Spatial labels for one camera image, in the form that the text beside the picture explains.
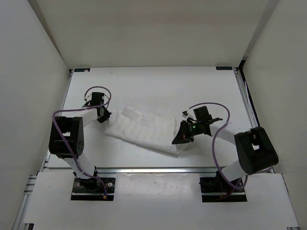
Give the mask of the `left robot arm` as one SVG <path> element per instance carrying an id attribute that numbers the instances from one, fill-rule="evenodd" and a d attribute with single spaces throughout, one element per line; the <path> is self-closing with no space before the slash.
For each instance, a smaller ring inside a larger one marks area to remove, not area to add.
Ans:
<path id="1" fill-rule="evenodd" d="M 84 128 L 91 122 L 103 123 L 111 113 L 107 110 L 110 96 L 92 92 L 85 96 L 80 109 L 56 111 L 52 115 L 49 152 L 64 160 L 73 169 L 75 177 L 84 180 L 90 192 L 100 188 L 96 167 L 84 154 Z"/>

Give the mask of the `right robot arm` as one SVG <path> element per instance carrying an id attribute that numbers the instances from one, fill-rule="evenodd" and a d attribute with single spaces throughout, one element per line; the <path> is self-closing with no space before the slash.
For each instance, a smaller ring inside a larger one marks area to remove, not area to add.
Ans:
<path id="1" fill-rule="evenodd" d="M 256 173 L 262 173 L 266 169 L 278 164 L 279 158 L 264 128 L 257 126 L 245 132 L 236 132 L 230 125 L 230 111 L 226 106 L 226 120 L 212 117 L 207 106 L 209 103 L 199 103 L 191 106 L 194 114 L 189 110 L 182 113 L 184 120 L 180 122 L 179 131 L 175 135 L 172 144 L 187 144 L 194 141 L 197 135 L 212 137 L 212 156 L 217 168 L 215 185 L 220 191 L 229 188 L 238 188 L 237 181 Z M 217 138 L 225 140 L 236 147 L 237 161 L 222 168 L 215 153 L 215 141 Z"/>

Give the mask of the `white pleated skirt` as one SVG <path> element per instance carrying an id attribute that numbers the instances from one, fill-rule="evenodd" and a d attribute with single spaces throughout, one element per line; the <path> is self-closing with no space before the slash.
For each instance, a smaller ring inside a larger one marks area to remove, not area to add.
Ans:
<path id="1" fill-rule="evenodd" d="M 177 131 L 178 122 L 170 115 L 125 106 L 109 119 L 105 134 L 141 148 L 178 156 L 187 150 L 188 145 L 172 144 Z"/>

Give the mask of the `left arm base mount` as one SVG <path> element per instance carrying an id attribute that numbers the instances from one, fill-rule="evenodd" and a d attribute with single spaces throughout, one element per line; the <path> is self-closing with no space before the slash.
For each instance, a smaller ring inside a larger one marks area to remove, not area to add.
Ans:
<path id="1" fill-rule="evenodd" d="M 115 193 L 115 177 L 100 178 L 106 187 L 105 190 L 101 182 L 96 179 L 74 178 L 71 200 L 73 201 L 113 201 Z"/>

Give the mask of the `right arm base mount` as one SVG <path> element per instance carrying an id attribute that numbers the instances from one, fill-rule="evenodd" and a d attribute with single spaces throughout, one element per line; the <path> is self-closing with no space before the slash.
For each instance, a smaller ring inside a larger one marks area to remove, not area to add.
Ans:
<path id="1" fill-rule="evenodd" d="M 218 172 L 216 176 L 201 176 L 199 184 L 203 203 L 247 202 L 245 189 L 234 189 Z"/>

